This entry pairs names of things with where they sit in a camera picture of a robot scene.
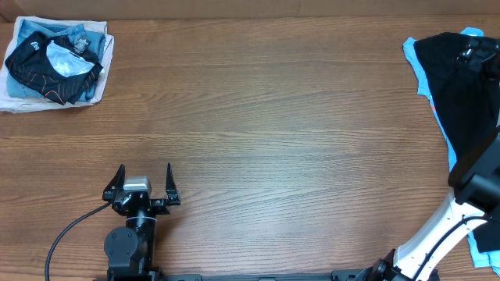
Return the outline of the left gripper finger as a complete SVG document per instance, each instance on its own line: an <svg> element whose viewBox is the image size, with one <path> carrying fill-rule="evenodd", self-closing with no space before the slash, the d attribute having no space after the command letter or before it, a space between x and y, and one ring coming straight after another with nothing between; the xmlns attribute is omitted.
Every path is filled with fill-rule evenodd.
<svg viewBox="0 0 500 281"><path fill-rule="evenodd" d="M116 171L115 176L111 179L109 184L104 189L105 192L113 192L116 190L122 190L126 175L126 168L124 164L121 164Z"/></svg>
<svg viewBox="0 0 500 281"><path fill-rule="evenodd" d="M174 179L173 179L172 167L171 167L171 164L169 162L167 163L165 190L166 190L167 197L169 199L178 199L179 198L177 186L176 186Z"/></svg>

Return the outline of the black t-shirt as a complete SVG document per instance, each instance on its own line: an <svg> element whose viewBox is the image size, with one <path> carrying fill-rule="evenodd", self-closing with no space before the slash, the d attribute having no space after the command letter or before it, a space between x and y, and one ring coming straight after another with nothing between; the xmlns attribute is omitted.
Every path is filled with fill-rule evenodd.
<svg viewBox="0 0 500 281"><path fill-rule="evenodd" d="M499 80L456 63L470 36L444 32L418 40L419 57L441 77L434 104L458 161L448 183L455 197L493 216L473 231L480 252L499 249Z"/></svg>

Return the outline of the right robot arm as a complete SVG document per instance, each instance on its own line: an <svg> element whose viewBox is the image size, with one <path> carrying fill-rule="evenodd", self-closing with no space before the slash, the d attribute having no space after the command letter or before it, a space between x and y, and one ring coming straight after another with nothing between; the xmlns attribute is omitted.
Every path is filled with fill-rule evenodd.
<svg viewBox="0 0 500 281"><path fill-rule="evenodd" d="M499 250L499 41L442 33L403 45L448 147L450 191L406 243L358 280L436 280L434 269L463 238L479 253Z"/></svg>

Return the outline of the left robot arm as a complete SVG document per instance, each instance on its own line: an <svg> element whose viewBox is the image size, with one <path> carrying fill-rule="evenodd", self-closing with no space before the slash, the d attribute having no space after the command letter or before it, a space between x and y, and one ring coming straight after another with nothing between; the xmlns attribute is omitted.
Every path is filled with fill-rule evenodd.
<svg viewBox="0 0 500 281"><path fill-rule="evenodd" d="M168 215L169 207L180 204L171 165L166 168L166 196L153 198L147 176L126 177L121 165L103 190L102 199L118 215L126 218L125 225L110 231L104 241L108 258L107 280L164 279L163 270L154 265L155 229L157 217Z"/></svg>

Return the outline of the folded black patterned shirt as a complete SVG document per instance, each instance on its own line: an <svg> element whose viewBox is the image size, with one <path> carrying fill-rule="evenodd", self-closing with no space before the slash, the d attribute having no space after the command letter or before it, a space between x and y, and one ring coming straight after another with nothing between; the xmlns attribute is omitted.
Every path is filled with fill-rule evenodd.
<svg viewBox="0 0 500 281"><path fill-rule="evenodd" d="M5 60L10 76L60 105L74 104L98 81L98 56L77 50L66 35L33 32Z"/></svg>

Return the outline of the folded beige cloth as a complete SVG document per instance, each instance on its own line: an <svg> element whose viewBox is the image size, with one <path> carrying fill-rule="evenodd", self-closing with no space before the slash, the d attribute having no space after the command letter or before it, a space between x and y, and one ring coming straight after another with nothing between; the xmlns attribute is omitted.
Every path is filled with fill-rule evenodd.
<svg viewBox="0 0 500 281"><path fill-rule="evenodd" d="M90 20L50 20L44 19L36 16L19 16L16 18L13 38L9 43L6 55L9 56L12 54L14 49L17 47L17 33L20 28L20 24L22 20L32 20L42 23L61 23L67 25L77 25L78 23L83 23L86 27L92 28L92 24L104 22L107 24L107 33L105 34L105 51L102 57L103 70L100 72L98 76L98 80L96 84L94 84L91 89L87 92L84 92L78 101L71 104L67 102L65 105L60 105L53 101L48 100L47 98L12 98L8 95L7 92L7 78L9 75L9 71L6 66L3 66L1 69L1 110L3 112L12 112L12 113L24 113L24 112L38 112L45 110L53 110L53 109L62 109L62 108L76 108L76 107L84 107L84 106L92 106L99 103L104 95L106 82L109 75L109 69L111 66L112 58L113 58L113 49L114 49L114 36L108 34L108 23L106 21L90 21Z"/></svg>

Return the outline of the folded blue jeans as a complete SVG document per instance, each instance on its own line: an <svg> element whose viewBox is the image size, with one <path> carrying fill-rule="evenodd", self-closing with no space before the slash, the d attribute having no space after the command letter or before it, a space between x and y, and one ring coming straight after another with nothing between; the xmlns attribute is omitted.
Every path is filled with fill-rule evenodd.
<svg viewBox="0 0 500 281"><path fill-rule="evenodd" d="M70 42L75 45L79 39L87 40L87 50L98 56L99 62L105 51L105 34L107 24L104 22L92 24L92 28L83 23L67 25L61 23L42 23L32 20L22 20L17 33L17 45L22 43L29 35L40 31L48 37L66 35ZM40 94L15 81L10 75L7 78L7 92L12 98L40 98Z"/></svg>

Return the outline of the light blue t-shirt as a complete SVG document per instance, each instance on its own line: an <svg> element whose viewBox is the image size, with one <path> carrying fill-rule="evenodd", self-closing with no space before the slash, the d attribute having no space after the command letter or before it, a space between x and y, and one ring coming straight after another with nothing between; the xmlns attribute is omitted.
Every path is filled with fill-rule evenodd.
<svg viewBox="0 0 500 281"><path fill-rule="evenodd" d="M438 89L440 88L440 86L435 85L434 83L436 81L440 82L441 77L438 74L432 73L429 66L424 65L423 57L419 57L420 52L417 50L418 46L418 40L409 37L403 44L403 51L418 80L417 94L423 95L429 100L431 110L444 136L448 147L448 166L449 170L452 170L452 168L458 161L456 150L453 147L446 129L443 126L443 122L438 115L438 110L435 107L433 96L433 94L436 94L438 92ZM499 275L499 251L487 251L484 253L480 253L477 246L477 240L474 237L473 232L468 233L467 240L470 246L470 254L473 260L474 267L492 268L493 272Z"/></svg>

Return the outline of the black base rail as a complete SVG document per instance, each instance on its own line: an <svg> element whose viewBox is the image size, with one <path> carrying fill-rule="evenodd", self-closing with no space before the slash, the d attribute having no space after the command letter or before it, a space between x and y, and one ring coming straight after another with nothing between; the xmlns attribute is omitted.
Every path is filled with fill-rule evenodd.
<svg viewBox="0 0 500 281"><path fill-rule="evenodd" d="M158 280L158 281L355 281L362 269L334 270L331 273L299 273L277 275L201 276L199 274L175 276L120 277L111 280Z"/></svg>

